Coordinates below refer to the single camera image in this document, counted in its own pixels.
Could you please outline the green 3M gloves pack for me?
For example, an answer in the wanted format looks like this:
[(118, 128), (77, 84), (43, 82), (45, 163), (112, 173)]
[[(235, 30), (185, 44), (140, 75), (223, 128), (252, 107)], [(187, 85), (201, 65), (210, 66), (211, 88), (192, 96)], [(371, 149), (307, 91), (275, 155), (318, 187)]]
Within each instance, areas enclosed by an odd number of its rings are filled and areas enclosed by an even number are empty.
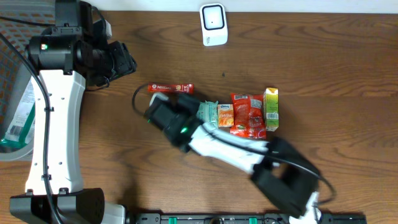
[(29, 80), (21, 96), (16, 112), (1, 139), (4, 152), (13, 152), (28, 145), (34, 138), (35, 95)]

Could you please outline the mint green wipes pack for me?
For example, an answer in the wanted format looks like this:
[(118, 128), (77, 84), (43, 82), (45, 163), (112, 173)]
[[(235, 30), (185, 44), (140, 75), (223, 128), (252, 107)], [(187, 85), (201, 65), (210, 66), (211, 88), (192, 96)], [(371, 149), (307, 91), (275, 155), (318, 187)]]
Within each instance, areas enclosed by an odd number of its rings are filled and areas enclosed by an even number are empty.
[(218, 102), (200, 102), (197, 118), (218, 127)]

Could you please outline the red Nestle sachet stick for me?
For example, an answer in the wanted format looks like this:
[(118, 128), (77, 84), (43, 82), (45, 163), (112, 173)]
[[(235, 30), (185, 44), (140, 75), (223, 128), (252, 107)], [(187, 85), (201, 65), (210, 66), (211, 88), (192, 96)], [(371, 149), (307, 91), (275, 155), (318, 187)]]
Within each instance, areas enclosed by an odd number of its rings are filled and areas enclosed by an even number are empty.
[(162, 92), (162, 93), (188, 93), (193, 94), (194, 84), (160, 84), (160, 83), (150, 83), (147, 86), (147, 91)]

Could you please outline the red snack bag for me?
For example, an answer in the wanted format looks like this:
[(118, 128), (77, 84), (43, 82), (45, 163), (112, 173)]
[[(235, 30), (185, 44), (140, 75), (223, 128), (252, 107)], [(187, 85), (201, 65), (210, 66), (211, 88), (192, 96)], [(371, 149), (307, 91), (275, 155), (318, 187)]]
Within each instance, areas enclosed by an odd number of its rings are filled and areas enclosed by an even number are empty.
[(266, 125), (262, 115), (262, 95), (231, 94), (234, 125), (230, 133), (242, 138), (265, 139)]

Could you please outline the green tea drink carton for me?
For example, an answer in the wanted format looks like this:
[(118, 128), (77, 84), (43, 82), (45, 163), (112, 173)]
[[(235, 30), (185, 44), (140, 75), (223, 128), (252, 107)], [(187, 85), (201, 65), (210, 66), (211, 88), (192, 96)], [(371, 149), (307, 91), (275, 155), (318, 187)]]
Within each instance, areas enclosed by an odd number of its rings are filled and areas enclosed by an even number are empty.
[(263, 115), (266, 130), (274, 132), (279, 127), (279, 90), (266, 88), (263, 94)]

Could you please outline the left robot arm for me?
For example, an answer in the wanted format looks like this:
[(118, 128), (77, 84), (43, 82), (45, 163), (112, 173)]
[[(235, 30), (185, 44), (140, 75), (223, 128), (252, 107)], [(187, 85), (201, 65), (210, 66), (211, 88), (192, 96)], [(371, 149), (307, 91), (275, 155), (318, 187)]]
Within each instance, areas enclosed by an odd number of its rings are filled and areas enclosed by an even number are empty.
[(134, 221), (126, 206), (109, 203), (100, 188), (86, 189), (78, 142), (81, 102), (92, 90), (136, 71), (122, 42), (111, 40), (104, 18), (84, 1), (57, 1), (55, 23), (30, 39), (22, 62), (35, 94), (32, 165), (25, 192), (10, 199), (11, 215), (26, 223)]

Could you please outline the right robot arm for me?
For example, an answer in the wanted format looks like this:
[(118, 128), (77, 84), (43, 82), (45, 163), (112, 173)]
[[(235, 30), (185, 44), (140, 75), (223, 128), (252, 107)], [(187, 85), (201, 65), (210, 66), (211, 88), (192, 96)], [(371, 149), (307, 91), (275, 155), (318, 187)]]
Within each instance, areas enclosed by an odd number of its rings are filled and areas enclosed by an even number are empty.
[(293, 223), (319, 223), (317, 208), (320, 171), (289, 142), (245, 139), (197, 118), (200, 102), (186, 94), (172, 103), (154, 93), (144, 113), (170, 143), (232, 165), (250, 176), (252, 183)]

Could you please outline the orange Kleenex tissue pack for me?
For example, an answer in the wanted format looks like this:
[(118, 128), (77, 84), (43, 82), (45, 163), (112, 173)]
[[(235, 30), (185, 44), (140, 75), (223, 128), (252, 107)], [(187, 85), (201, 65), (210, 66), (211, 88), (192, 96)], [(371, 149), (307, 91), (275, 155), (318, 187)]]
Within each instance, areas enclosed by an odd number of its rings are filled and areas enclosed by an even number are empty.
[(234, 111), (232, 104), (218, 105), (218, 126), (230, 128), (234, 125)]

